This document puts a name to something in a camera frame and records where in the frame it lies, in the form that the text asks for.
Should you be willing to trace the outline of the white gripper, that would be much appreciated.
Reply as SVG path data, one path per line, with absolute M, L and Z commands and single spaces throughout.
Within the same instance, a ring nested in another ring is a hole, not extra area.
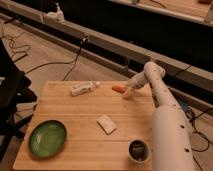
M 145 74 L 143 72 L 140 72 L 136 75 L 134 75 L 129 81 L 128 81 L 128 85 L 131 88 L 127 88 L 126 91 L 124 92 L 124 94 L 122 95 L 122 97 L 124 99 L 128 99 L 130 98 L 135 90 L 134 89 L 140 89 L 142 88 L 145 84 L 147 83 L 147 79 L 145 77 Z

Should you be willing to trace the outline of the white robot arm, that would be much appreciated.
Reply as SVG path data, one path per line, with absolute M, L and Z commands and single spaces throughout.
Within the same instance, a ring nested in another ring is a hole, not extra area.
M 155 62 L 147 62 L 143 71 L 126 83 L 123 97 L 131 97 L 146 83 L 151 85 L 158 103 L 152 115 L 153 171 L 196 171 L 189 137 L 190 124 L 163 82 L 164 76 L 164 68 Z

